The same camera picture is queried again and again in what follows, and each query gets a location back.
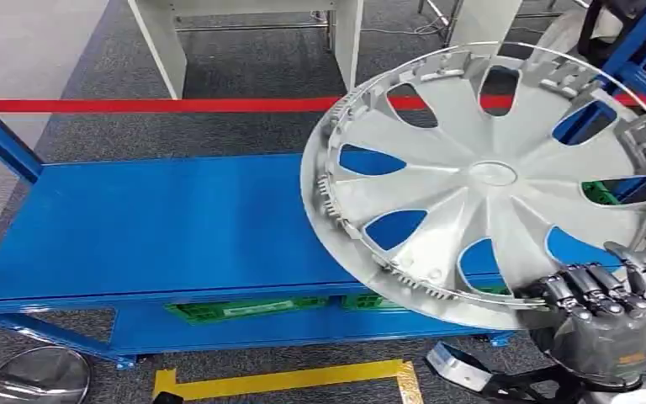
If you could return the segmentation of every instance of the gray carpet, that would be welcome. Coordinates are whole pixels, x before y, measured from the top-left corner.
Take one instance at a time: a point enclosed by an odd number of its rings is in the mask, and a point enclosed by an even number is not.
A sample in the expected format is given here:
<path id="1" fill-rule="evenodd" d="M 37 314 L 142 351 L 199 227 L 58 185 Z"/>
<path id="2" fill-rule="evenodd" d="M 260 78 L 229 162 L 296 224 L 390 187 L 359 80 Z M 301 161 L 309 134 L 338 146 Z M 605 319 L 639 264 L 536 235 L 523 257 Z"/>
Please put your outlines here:
<path id="1" fill-rule="evenodd" d="M 444 2 L 437 2 L 442 8 L 448 8 Z M 529 3 L 529 7 L 540 7 L 545 2 Z M 309 18 L 307 13 L 302 13 L 184 19 L 180 24 L 304 22 Z M 364 25 L 368 27 L 412 30 L 429 21 L 427 14 L 416 14 L 414 0 L 366 2 Z M 533 29 L 543 29 L 544 22 L 527 24 Z M 524 30 L 510 34 L 513 40 L 534 41 L 536 36 Z M 320 31 L 189 33 L 182 35 L 182 41 L 189 59 L 186 97 L 315 97 L 344 93 L 335 61 L 324 51 L 325 39 Z M 440 44 L 436 35 L 365 32 L 358 80 L 434 51 Z M 166 96 L 126 2 L 111 0 L 63 97 Z M 49 162 L 296 152 L 302 150 L 319 117 L 318 113 L 57 115 L 47 125 L 36 150 Z M 20 186 L 14 193 L 0 221 L 0 236 L 25 192 L 27 188 Z M 112 321 L 108 311 L 49 313 L 46 317 L 99 339 L 107 338 Z M 495 369 L 522 371 L 545 363 L 522 335 L 514 337 L 507 348 L 492 348 L 475 338 L 447 338 L 447 341 L 477 354 Z M 420 339 L 165 353 L 130 371 L 116 371 L 112 364 L 94 359 L 93 388 L 87 402 L 147 403 L 157 369 L 176 367 L 178 381 L 184 382 L 399 358 L 414 361 L 425 402 L 482 402 L 430 374 L 421 358 L 434 343 L 434 339 Z M 0 331 L 0 363 L 37 344 Z M 201 402 L 389 404 L 401 400 L 394 380 L 376 380 Z"/>

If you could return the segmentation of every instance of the metal part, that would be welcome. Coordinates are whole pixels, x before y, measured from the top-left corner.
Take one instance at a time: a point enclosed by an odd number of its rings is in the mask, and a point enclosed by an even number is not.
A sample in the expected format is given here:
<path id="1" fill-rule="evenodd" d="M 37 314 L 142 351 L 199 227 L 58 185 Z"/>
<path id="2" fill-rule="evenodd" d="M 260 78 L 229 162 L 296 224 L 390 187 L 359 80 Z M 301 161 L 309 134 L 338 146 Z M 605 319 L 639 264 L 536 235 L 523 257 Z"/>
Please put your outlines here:
<path id="1" fill-rule="evenodd" d="M 603 248 L 613 240 L 646 257 L 646 202 L 590 202 L 580 183 L 646 175 L 646 115 L 638 117 L 593 82 L 622 84 L 583 61 L 554 53 L 558 63 L 529 64 L 491 56 L 485 42 L 433 52 L 364 83 L 315 127 L 305 148 L 301 190 L 308 217 L 331 254 L 367 287 L 407 308 L 479 327 L 542 327 L 545 303 L 522 296 L 535 279 L 556 273 L 548 250 L 558 227 Z M 493 116 L 478 96 L 491 66 L 519 75 L 508 114 Z M 403 121 L 387 92 L 410 84 L 438 126 Z M 576 146 L 556 141 L 559 121 L 592 104 L 616 118 Z M 366 175 L 340 164 L 344 146 L 395 157 L 406 165 Z M 401 210 L 426 215 L 400 244 L 384 249 L 368 226 Z M 459 270 L 464 252 L 491 239 L 495 260 L 516 296 L 479 292 Z"/>
<path id="2" fill-rule="evenodd" d="M 0 403 L 79 404 L 90 385 L 90 367 L 59 347 L 32 349 L 0 369 Z"/>
<path id="3" fill-rule="evenodd" d="M 443 343 L 437 343 L 426 359 L 445 380 L 471 391 L 481 392 L 491 380 L 490 372 L 456 358 Z"/>

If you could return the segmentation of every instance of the yellow floor tape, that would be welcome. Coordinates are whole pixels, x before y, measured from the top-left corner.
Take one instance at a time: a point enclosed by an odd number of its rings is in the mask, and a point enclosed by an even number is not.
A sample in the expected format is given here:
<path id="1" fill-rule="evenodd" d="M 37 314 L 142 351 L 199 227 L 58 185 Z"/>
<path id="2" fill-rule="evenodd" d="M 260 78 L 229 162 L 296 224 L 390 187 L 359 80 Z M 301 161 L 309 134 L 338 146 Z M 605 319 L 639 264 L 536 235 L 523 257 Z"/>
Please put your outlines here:
<path id="1" fill-rule="evenodd" d="M 404 404 L 422 404 L 415 369 L 411 362 L 403 362 L 401 359 L 179 384 L 176 369 L 158 370 L 152 396 L 161 391 L 169 391 L 189 401 L 387 377 L 397 379 Z"/>

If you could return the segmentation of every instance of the white table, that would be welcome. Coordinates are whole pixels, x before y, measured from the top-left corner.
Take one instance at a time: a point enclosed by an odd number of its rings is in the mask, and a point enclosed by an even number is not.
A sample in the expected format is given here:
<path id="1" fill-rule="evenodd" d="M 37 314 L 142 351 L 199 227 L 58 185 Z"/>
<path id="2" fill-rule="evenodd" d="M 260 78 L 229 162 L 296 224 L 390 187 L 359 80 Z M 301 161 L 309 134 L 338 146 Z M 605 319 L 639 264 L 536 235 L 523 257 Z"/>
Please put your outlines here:
<path id="1" fill-rule="evenodd" d="M 187 57 L 175 17 L 330 11 L 331 45 L 346 88 L 355 87 L 363 0 L 128 0 L 172 98 L 181 98 Z"/>

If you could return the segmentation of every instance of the silver hubcap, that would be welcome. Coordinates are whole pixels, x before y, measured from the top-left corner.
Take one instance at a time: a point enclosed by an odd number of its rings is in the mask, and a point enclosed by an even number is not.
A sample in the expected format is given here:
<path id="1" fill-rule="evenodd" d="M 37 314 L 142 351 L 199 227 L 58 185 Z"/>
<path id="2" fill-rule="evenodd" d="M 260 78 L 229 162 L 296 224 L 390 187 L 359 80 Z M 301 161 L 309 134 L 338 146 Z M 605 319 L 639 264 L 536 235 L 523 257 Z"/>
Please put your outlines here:
<path id="1" fill-rule="evenodd" d="M 600 71 L 563 58 L 560 65 L 530 65 L 468 45 L 423 56 L 348 94 L 314 129 L 301 168 L 305 208 L 326 248 L 361 282 L 403 306 L 494 328 L 540 327 L 546 308 L 467 282 L 459 261 L 481 240 L 491 240 L 500 275 L 516 292 L 559 269 L 547 243 L 554 227 L 591 246 L 614 241 L 646 253 L 646 201 L 599 205 L 581 188 L 646 175 L 646 115 L 600 90 L 592 82 Z M 491 66 L 519 77 L 503 116 L 479 106 Z M 387 94 L 401 84 L 414 87 L 438 125 L 421 128 L 398 116 Z M 576 146 L 553 137 L 559 122 L 594 102 L 614 111 L 608 126 Z M 404 166 L 360 173 L 342 163 L 349 146 Z M 371 225 L 401 211 L 424 217 L 404 241 L 381 247 Z"/>

